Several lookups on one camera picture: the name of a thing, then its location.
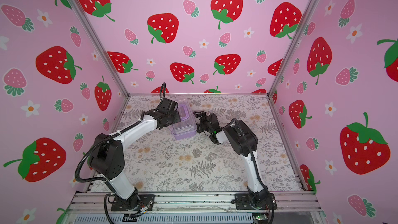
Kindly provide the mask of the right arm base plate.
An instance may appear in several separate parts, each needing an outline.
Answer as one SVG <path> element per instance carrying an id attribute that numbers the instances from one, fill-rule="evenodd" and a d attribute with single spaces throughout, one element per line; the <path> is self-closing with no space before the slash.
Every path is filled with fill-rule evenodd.
<path id="1" fill-rule="evenodd" d="M 265 199 L 256 201 L 250 194 L 235 194 L 234 199 L 231 200 L 237 210 L 277 210 L 275 196 L 270 194 Z"/>

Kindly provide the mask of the aluminium frame rail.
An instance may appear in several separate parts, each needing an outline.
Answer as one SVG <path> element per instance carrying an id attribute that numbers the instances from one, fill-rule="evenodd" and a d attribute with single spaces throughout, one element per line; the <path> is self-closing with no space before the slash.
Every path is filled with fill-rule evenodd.
<path id="1" fill-rule="evenodd" d="M 326 224 L 316 196 L 309 191 L 275 191 L 276 210 L 254 209 L 241 192 L 146 192 L 146 213 L 104 211 L 104 193 L 76 194 L 63 224 Z"/>

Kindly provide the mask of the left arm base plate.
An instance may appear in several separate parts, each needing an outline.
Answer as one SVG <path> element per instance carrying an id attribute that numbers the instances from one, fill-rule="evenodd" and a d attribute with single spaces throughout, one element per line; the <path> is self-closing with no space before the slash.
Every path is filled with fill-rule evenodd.
<path id="1" fill-rule="evenodd" d="M 152 211 L 155 195 L 132 195 L 129 199 L 123 200 L 118 196 L 115 196 L 113 200 L 109 200 L 108 203 L 112 204 L 111 211 L 122 212 L 122 211 L 133 211 L 138 212 L 141 209 L 146 211 Z"/>

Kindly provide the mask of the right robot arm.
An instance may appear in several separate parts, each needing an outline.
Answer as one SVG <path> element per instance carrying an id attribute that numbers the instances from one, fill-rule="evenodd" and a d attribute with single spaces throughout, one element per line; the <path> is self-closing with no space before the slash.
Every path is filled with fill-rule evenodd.
<path id="1" fill-rule="evenodd" d="M 214 113 L 207 115 L 205 112 L 194 112 L 193 114 L 199 119 L 197 133 L 204 132 L 216 145 L 230 143 L 235 153 L 242 157 L 247 172 L 249 200 L 254 207 L 263 205 L 271 195 L 262 181 L 258 167 L 259 141 L 254 132 L 242 120 L 236 118 L 221 127 Z"/>

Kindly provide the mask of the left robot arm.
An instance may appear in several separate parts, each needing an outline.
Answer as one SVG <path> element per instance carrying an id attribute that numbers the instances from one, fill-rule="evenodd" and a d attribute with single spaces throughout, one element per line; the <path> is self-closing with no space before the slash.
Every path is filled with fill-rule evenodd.
<path id="1" fill-rule="evenodd" d="M 124 152 L 144 135 L 181 122 L 178 107 L 176 101 L 162 98 L 155 109 L 142 112 L 140 119 L 132 125 L 111 135 L 98 135 L 94 144 L 78 163 L 75 180 L 79 183 L 102 181 L 115 195 L 117 201 L 124 204 L 127 209 L 135 208 L 140 200 L 138 190 L 125 173 Z M 86 161 L 97 172 L 97 177 L 82 178 L 80 176 L 80 171 Z"/>

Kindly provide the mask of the purple plastic tool box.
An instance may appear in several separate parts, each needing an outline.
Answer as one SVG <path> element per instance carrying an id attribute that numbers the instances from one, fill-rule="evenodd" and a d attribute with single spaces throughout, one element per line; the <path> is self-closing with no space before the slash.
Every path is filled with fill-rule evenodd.
<path id="1" fill-rule="evenodd" d="M 187 99 L 180 99 L 177 103 L 180 122 L 170 126 L 171 134 L 176 140 L 191 138 L 197 134 L 196 117 Z"/>

